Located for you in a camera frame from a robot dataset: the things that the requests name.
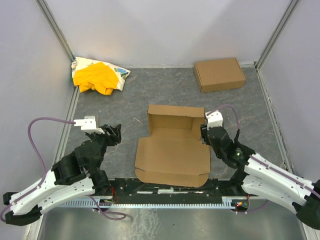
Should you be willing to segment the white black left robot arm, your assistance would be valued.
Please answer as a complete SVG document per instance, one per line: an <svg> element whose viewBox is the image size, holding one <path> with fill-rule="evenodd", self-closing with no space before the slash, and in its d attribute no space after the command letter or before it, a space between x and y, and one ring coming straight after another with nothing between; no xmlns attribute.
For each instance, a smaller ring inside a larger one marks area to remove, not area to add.
<svg viewBox="0 0 320 240"><path fill-rule="evenodd" d="M9 225L26 226L72 199L104 195L110 188L105 170L101 170L107 147L121 143L121 124L105 124L87 133L88 140L76 147L30 187L20 192L7 192L3 203L7 209L1 220Z"/></svg>

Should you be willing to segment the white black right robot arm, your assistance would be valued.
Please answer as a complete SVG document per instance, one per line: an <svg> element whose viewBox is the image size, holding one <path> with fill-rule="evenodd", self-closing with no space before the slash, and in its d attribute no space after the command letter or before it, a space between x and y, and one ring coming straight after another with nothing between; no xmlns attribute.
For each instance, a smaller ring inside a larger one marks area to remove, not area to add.
<svg viewBox="0 0 320 240"><path fill-rule="evenodd" d="M262 197L295 214L305 225L320 228L320 182L298 177L231 139L222 126L200 126L204 143L216 157L235 169L231 180L248 195Z"/></svg>

